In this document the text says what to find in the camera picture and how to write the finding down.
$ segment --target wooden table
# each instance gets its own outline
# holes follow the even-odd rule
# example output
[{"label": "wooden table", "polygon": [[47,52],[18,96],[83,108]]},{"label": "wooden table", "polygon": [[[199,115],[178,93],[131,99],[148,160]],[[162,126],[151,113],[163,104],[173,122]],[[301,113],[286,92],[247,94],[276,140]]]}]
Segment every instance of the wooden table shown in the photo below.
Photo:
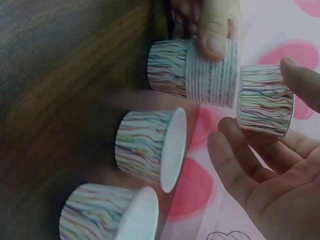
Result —
[{"label": "wooden table", "polygon": [[[168,38],[163,0],[0,1],[0,239],[59,240],[74,188],[140,188],[118,170],[114,139],[128,110],[199,107],[151,91],[146,56]],[[156,188],[160,238],[174,193]]]}]

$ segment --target colorful wavy lines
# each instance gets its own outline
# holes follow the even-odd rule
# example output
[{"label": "colorful wavy lines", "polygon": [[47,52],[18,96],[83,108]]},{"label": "colorful wavy lines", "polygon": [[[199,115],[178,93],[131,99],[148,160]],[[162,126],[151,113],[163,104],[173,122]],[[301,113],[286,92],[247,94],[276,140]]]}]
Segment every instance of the colorful wavy lines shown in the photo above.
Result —
[{"label": "colorful wavy lines", "polygon": [[130,111],[122,119],[115,139],[118,167],[152,183],[160,183],[160,162],[173,112]]},{"label": "colorful wavy lines", "polygon": [[293,116],[294,94],[283,81],[278,65],[240,68],[237,121],[248,130],[282,138]]},{"label": "colorful wavy lines", "polygon": [[147,75],[152,89],[186,97],[187,41],[159,41],[150,49]]},{"label": "colorful wavy lines", "polygon": [[113,240],[136,192],[130,189],[83,184],[70,195],[60,216],[62,240]]}]

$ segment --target fingernail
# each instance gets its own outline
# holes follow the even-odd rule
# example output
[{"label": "fingernail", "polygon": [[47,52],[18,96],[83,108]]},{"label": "fingernail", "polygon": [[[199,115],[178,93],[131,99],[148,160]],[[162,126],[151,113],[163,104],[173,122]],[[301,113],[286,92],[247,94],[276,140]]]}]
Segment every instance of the fingernail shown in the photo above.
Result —
[{"label": "fingernail", "polygon": [[299,63],[297,63],[297,61],[294,60],[294,59],[293,59],[292,57],[290,57],[290,56],[284,57],[284,60],[285,60],[288,64],[290,64],[290,65],[299,66]]},{"label": "fingernail", "polygon": [[206,41],[206,47],[211,51],[214,52],[216,54],[224,54],[225,53],[225,49],[224,46],[222,44],[221,41],[217,40],[217,39],[211,39],[209,38]]}]

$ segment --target multicolored striped cup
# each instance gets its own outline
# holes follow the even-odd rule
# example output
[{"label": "multicolored striped cup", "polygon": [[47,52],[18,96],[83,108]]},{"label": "multicolored striped cup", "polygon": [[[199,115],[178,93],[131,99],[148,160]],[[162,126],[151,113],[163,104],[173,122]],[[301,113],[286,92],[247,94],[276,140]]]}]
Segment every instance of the multicolored striped cup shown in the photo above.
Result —
[{"label": "multicolored striped cup", "polygon": [[279,65],[240,67],[237,122],[243,129],[286,136],[294,115],[295,95]]},{"label": "multicolored striped cup", "polygon": [[186,98],[187,40],[154,43],[149,51],[147,76],[154,90]]},{"label": "multicolored striped cup", "polygon": [[147,75],[152,89],[199,104],[232,108],[237,90],[240,45],[227,39],[225,58],[211,62],[191,40],[159,41],[151,47]]},{"label": "multicolored striped cup", "polygon": [[115,139],[115,160],[126,173],[160,184],[169,193],[175,187],[184,159],[187,116],[175,111],[130,111]]},{"label": "multicolored striped cup", "polygon": [[61,240],[154,240],[159,203],[151,187],[79,186],[60,216]]}]

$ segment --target pink heart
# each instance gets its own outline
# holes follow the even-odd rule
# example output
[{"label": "pink heart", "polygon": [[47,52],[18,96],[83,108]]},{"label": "pink heart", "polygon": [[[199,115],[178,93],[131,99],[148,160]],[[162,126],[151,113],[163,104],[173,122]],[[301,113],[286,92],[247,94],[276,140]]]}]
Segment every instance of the pink heart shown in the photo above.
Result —
[{"label": "pink heart", "polygon": [[188,219],[203,211],[213,197],[214,180],[195,160],[185,159],[169,213],[171,221]]},{"label": "pink heart", "polygon": [[314,70],[319,64],[317,47],[310,41],[291,39],[280,43],[262,56],[258,64],[278,64],[284,56],[295,59],[301,66]]},{"label": "pink heart", "polygon": [[[316,46],[302,39],[287,40],[275,46],[270,52],[260,58],[258,64],[278,64],[284,56],[294,58],[301,66],[314,70],[319,64],[319,53]],[[301,99],[296,98],[294,118],[306,120],[314,114]]]},{"label": "pink heart", "polygon": [[320,17],[320,1],[319,0],[293,0],[297,6],[312,17]]},{"label": "pink heart", "polygon": [[210,133],[218,131],[218,123],[224,114],[216,107],[201,107],[192,137],[189,152],[197,151],[207,145]]}]

